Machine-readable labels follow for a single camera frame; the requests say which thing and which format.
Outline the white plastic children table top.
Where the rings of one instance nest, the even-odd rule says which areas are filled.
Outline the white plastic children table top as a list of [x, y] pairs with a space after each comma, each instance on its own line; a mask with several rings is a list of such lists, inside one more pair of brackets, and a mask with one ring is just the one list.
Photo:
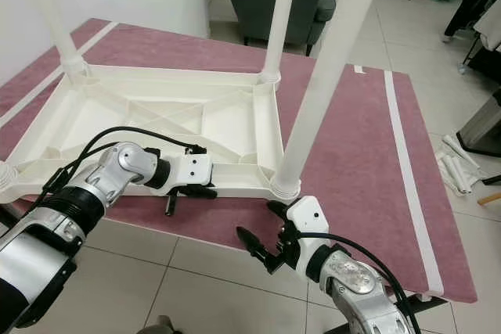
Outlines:
[[221, 197], [273, 198], [283, 139], [276, 89], [257, 74], [93, 65], [46, 84], [49, 95], [33, 90], [2, 116], [2, 159], [20, 172], [17, 187], [0, 191], [4, 204], [37, 195], [87, 144], [116, 142], [160, 149], [164, 159], [200, 145]]

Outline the white plastic table leg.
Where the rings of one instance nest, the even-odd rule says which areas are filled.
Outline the white plastic table leg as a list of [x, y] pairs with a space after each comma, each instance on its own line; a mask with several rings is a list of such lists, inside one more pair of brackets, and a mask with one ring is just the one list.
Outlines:
[[0, 191], [10, 191], [18, 186], [20, 172], [15, 163], [0, 161]]
[[50, 37], [57, 49], [61, 67], [68, 77], [84, 77], [88, 74], [88, 65], [66, 30], [55, 0], [33, 0], [47, 26]]
[[261, 83], [270, 84], [273, 88], [279, 87], [280, 56], [283, 54], [283, 47], [285, 47], [292, 1], [276, 0], [275, 5], [273, 5], [271, 30], [269, 30], [268, 44], [266, 44], [264, 66], [260, 73]]
[[279, 201], [289, 204], [300, 195], [301, 173], [372, 1], [337, 0], [305, 97], [291, 127], [283, 161], [272, 177], [273, 198]]

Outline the maroon cloth with white stripes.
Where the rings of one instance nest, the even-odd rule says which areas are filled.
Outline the maroon cloth with white stripes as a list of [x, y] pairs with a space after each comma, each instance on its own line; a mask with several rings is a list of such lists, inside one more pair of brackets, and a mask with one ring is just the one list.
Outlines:
[[[46, 80], [59, 71], [54, 48], [0, 87], [1, 112], [11, 111], [41, 84], [43, 97], [50, 94]], [[98, 41], [85, 58], [91, 63], [141, 68], [232, 70], [256, 74], [265, 52], [246, 47], [155, 31], [132, 24], [118, 24]], [[283, 55], [280, 62], [279, 118], [283, 137], [303, 101], [305, 84], [314, 59]], [[479, 295], [470, 263], [453, 216], [435, 151], [410, 77], [393, 73], [399, 138], [410, 158], [413, 190], [397, 151], [397, 136], [391, 126], [386, 70], [364, 68], [357, 73], [346, 66], [330, 102], [318, 140], [303, 173], [304, 194], [315, 196], [330, 223], [333, 234], [360, 243], [390, 267], [405, 290], [472, 304]], [[415, 229], [411, 202], [421, 209], [424, 223]], [[266, 211], [261, 199], [178, 200], [178, 213], [164, 215], [166, 202], [157, 197], [126, 197], [105, 217], [105, 222], [131, 224], [172, 236], [196, 239], [222, 247], [240, 248], [235, 227], [244, 226], [261, 240], [272, 243], [280, 221]], [[427, 280], [426, 265], [434, 261], [441, 283]]]

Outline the dark robot left foot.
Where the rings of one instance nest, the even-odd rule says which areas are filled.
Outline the dark robot left foot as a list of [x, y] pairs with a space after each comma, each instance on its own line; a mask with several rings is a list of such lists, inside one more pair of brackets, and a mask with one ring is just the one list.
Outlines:
[[171, 317], [158, 315], [153, 324], [140, 329], [136, 334], [183, 334], [183, 331], [176, 329]]

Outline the white plastic tube bundle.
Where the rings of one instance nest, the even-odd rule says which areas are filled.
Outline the white plastic tube bundle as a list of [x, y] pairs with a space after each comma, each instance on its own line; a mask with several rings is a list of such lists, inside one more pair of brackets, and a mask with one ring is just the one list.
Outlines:
[[471, 195], [474, 186], [483, 178], [479, 163], [461, 147], [455, 136], [443, 136], [441, 141], [445, 148], [435, 156], [446, 184], [461, 196]]

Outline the steel trash bin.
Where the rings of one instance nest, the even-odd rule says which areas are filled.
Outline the steel trash bin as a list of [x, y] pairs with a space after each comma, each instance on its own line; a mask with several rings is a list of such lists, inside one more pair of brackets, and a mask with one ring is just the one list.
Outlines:
[[457, 131], [456, 138], [469, 153], [501, 158], [501, 88]]

